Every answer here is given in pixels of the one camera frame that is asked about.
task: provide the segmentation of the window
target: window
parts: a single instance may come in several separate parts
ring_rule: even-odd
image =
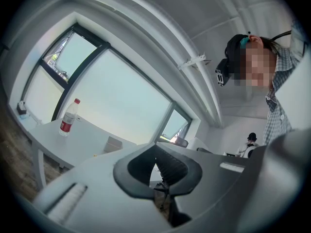
[[[63,91],[63,87],[39,66],[24,99],[26,107],[36,119],[48,123]]]
[[[51,122],[61,98],[72,85],[68,84],[69,79],[99,44],[90,32],[74,25],[38,61],[22,96],[26,108],[36,120]]]
[[[80,99],[79,115],[136,144],[151,140],[170,101],[111,51],[90,66],[69,96],[65,109]]]
[[[188,129],[189,121],[183,118],[176,110],[173,110],[169,121],[167,122],[161,138],[170,142],[175,142],[177,137],[184,138],[185,131]]]
[[[22,100],[36,120],[61,118],[79,98],[78,114],[136,144],[184,138],[191,123],[157,84],[121,53],[75,24],[38,60]]]
[[[72,30],[56,44],[43,60],[66,82],[96,47]]]

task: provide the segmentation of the plaid shirt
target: plaid shirt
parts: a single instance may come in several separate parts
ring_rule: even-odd
[[[274,88],[270,89],[266,95],[266,102],[270,111],[268,113],[266,127],[263,131],[263,145],[268,145],[272,140],[292,129],[282,106],[276,99],[275,92],[288,79],[295,66],[292,62],[289,49],[280,48],[278,51],[279,56],[276,60],[275,76],[272,80]]]

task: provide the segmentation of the person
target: person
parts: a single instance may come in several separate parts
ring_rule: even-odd
[[[293,32],[298,32],[297,35],[302,35],[303,39],[306,37],[296,20],[292,25],[292,34]],[[269,88],[265,97],[269,112],[263,132],[263,145],[268,145],[275,138],[292,130],[275,96],[275,92],[288,79],[305,52],[304,41],[302,44],[292,42],[291,45],[302,48],[301,55],[297,47],[283,48],[271,39],[256,35],[237,34],[229,40],[225,49],[229,60],[229,73],[234,75],[235,80],[249,86]]]
[[[249,152],[259,146],[257,143],[255,143],[257,140],[255,133],[250,133],[247,140],[248,142],[242,144],[237,150],[235,154],[236,157],[248,158]]]

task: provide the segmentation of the chair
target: chair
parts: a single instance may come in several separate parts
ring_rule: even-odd
[[[210,151],[208,151],[208,150],[206,150],[204,148],[197,148],[196,150],[199,151],[199,152],[204,152],[204,153],[212,153],[212,152],[210,152]]]

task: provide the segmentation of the window frame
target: window frame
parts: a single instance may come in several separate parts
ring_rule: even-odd
[[[77,69],[74,71],[74,73],[71,75],[71,77],[66,82],[62,77],[60,77],[45,61],[44,57],[47,55],[47,53],[57,44],[66,34],[68,34],[70,31],[72,33],[76,33],[94,46],[96,46],[96,49],[77,67]],[[114,55],[119,57],[122,61],[124,61],[130,68],[132,68],[137,74],[139,74],[142,78],[144,78],[150,85],[152,85],[158,92],[160,92],[166,99],[168,99],[171,103],[170,106],[163,117],[163,120],[159,124],[157,130],[155,131],[154,136],[152,137],[150,142],[158,142],[162,141],[163,139],[160,138],[160,136],[163,133],[163,130],[165,129],[172,113],[174,110],[176,110],[187,122],[187,126],[182,130],[182,133],[180,135],[181,138],[185,138],[188,129],[190,127],[190,124],[192,122],[192,118],[174,101],[164,90],[162,90],[150,77],[148,77],[142,70],[140,70],[136,65],[134,65],[129,59],[127,59],[123,54],[121,54],[119,51],[117,51],[114,47],[110,45],[110,43],[100,39],[98,36],[90,32],[89,30],[83,28],[78,23],[73,24],[71,27],[69,27],[67,30],[65,30],[59,37],[57,37],[52,44],[47,48],[47,50],[43,53],[39,61],[36,63],[35,67],[33,68],[26,85],[24,87],[21,100],[25,99],[26,93],[28,91],[28,88],[30,86],[31,81],[34,78],[34,75],[38,68],[41,66],[44,68],[44,70],[58,83],[60,84],[64,91],[55,107],[53,116],[51,121],[54,121],[58,119],[62,106],[65,104],[66,99],[68,98],[68,94],[73,87],[73,85],[76,83],[76,81],[81,77],[83,72],[91,66],[91,64],[95,61],[96,58],[98,58],[104,51],[109,50]]]

